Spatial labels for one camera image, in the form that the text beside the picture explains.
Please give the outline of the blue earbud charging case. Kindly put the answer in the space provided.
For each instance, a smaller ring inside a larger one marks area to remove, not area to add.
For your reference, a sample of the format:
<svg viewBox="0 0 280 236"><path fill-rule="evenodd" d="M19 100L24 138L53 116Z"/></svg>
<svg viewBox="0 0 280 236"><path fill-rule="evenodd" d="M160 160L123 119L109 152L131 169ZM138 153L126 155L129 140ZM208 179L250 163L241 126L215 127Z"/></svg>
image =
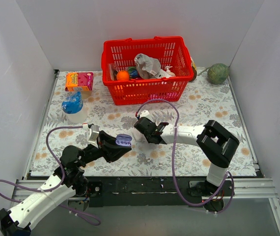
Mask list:
<svg viewBox="0 0 280 236"><path fill-rule="evenodd" d="M115 143L122 147L131 147L132 137L127 134L118 134L115 139Z"/></svg>

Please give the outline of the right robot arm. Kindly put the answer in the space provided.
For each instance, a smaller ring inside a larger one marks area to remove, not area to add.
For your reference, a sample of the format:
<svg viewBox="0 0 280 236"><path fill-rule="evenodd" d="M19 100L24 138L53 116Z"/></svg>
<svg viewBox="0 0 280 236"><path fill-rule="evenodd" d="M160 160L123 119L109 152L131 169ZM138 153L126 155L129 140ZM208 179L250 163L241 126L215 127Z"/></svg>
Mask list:
<svg viewBox="0 0 280 236"><path fill-rule="evenodd" d="M152 144L186 144L199 147L210 161L208 175L200 187L210 195L219 194L223 179L239 146L239 140L215 120L205 125L174 126L167 122L156 125L142 117L134 128Z"/></svg>

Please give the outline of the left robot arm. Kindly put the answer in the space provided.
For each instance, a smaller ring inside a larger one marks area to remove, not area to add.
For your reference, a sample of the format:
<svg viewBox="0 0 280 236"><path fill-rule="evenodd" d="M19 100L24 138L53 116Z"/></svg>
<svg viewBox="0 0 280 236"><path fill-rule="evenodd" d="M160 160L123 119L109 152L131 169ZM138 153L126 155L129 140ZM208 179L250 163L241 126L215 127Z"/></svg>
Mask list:
<svg viewBox="0 0 280 236"><path fill-rule="evenodd" d="M0 231L4 236L28 236L31 230L53 209L67 199L89 197L93 188L84 177L86 164L99 158L112 163L132 149L132 137L116 137L104 131L91 131L86 148L69 145L64 148L59 167L26 199L10 209L0 210Z"/></svg>

